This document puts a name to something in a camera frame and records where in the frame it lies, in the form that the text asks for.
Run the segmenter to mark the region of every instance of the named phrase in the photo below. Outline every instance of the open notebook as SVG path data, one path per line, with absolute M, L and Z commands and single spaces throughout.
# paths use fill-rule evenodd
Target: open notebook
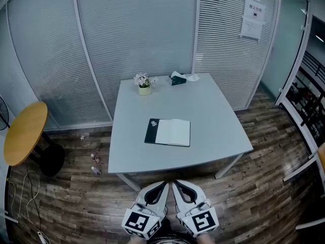
M 189 146 L 190 121 L 151 118 L 145 143 Z

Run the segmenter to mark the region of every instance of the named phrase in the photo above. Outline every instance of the round wooden table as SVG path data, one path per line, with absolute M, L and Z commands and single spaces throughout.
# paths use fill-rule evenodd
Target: round wooden table
M 46 176 L 54 176 L 59 172 L 64 163 L 64 149 L 43 132 L 47 115 L 44 102 L 33 103 L 19 113 L 5 139 L 4 156 L 8 165 L 20 165 L 30 157 L 40 165 Z M 41 137 L 49 144 L 45 150 L 37 146 Z M 31 153 L 33 150 L 40 158 Z

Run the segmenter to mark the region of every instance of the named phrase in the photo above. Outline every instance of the black table base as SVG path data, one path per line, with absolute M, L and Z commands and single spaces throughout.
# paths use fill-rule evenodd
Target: black table base
M 33 154 L 30 154 L 29 157 L 40 166 L 45 176 L 55 176 L 62 168 L 66 155 L 63 147 L 55 144 L 44 132 L 42 133 L 42 137 L 49 146 L 45 150 L 42 150 L 36 145 L 34 151 L 41 158 L 37 158 Z

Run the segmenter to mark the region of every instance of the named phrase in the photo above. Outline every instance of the round tabletop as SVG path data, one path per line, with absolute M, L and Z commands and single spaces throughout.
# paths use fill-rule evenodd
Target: round tabletop
M 42 136 L 47 113 L 44 102 L 33 103 L 19 113 L 5 139 L 4 156 L 8 165 L 20 165 L 29 156 Z

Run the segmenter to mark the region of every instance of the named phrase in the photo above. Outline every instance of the chair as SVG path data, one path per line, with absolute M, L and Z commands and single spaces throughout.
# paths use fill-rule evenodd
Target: chair
M 317 165 L 318 165 L 320 177 L 322 179 L 322 185 L 323 185 L 324 192 L 325 192 L 325 143 L 323 143 L 318 150 L 313 152 L 308 157 L 308 159 L 309 159 L 309 161 L 306 164 L 304 164 L 302 167 L 300 167 L 296 171 L 294 171 L 291 174 L 289 174 L 288 176 L 286 176 L 283 179 L 283 181 L 288 181 L 289 179 L 291 179 L 295 175 L 299 174 L 301 171 L 305 170 L 312 163 L 316 162 Z M 322 219 L 319 219 L 319 220 L 316 220 L 316 221 L 313 221 L 313 222 L 298 225 L 298 226 L 296 226 L 296 230 L 312 227 L 312 226 L 318 225 L 320 223 L 325 223 L 325 218 L 322 218 Z

